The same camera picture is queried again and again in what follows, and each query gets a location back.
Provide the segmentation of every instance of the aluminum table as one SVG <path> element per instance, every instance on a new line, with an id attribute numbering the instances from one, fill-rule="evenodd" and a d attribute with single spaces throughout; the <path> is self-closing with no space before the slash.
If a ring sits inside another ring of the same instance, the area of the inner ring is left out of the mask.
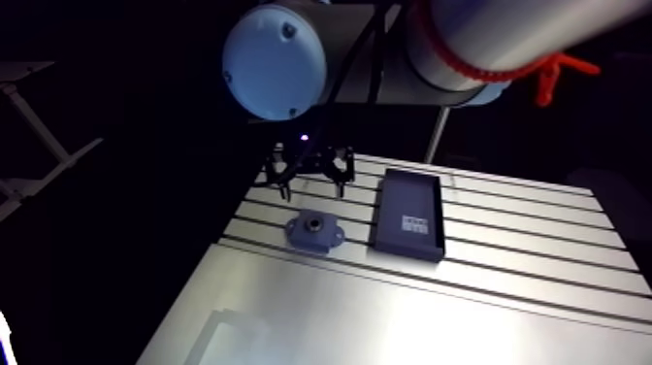
<path id="1" fill-rule="evenodd" d="M 652 364 L 652 292 L 590 190 L 356 158 L 342 200 L 322 176 L 290 203 L 252 188 L 138 363 Z M 440 177 L 441 263 L 369 247 L 387 168 Z M 346 242 L 288 246 L 303 208 Z"/>

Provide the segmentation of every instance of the metal frame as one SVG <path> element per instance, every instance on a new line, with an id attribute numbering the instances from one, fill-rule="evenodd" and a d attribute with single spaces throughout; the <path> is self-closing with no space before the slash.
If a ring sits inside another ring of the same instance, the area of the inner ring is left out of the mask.
<path id="1" fill-rule="evenodd" d="M 0 83 L 0 89 L 10 99 L 16 112 L 59 162 L 44 178 L 39 180 L 0 179 L 0 193 L 8 197 L 8 200 L 0 205 L 0 221 L 2 221 L 20 207 L 22 198 L 36 195 L 36 193 L 41 191 L 41 189 L 53 181 L 59 174 L 73 167 L 77 163 L 77 160 L 99 145 L 103 139 L 97 138 L 80 150 L 70 154 L 61 146 L 59 141 L 29 106 L 29 103 L 20 96 L 13 83 Z"/>

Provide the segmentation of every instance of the metal part with hole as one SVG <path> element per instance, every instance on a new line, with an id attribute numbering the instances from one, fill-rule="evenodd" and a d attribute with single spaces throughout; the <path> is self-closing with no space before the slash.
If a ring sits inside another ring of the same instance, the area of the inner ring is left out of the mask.
<path id="1" fill-rule="evenodd" d="M 344 231 L 334 215 L 302 210 L 299 216 L 285 224 L 285 235 L 290 245 L 317 253 L 328 253 L 344 242 Z"/>

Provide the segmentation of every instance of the dark gray part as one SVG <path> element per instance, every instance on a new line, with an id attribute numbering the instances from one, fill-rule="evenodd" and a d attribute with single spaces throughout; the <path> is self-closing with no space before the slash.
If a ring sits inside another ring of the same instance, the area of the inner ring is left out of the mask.
<path id="1" fill-rule="evenodd" d="M 445 255 L 440 179 L 387 170 L 374 248 L 428 261 Z"/>
<path id="2" fill-rule="evenodd" d="M 285 234 L 293 247 L 317 253 L 328 253 L 344 242 L 344 231 L 336 216 L 311 210 L 302 210 L 288 221 Z"/>

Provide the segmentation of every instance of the screw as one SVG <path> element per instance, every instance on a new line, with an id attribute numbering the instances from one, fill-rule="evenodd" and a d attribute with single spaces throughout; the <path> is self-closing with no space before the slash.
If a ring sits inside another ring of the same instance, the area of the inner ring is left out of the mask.
<path id="1" fill-rule="evenodd" d="M 284 23 L 281 29 L 281 33 L 285 38 L 292 38 L 297 33 L 297 28 L 295 28 L 289 23 Z"/>

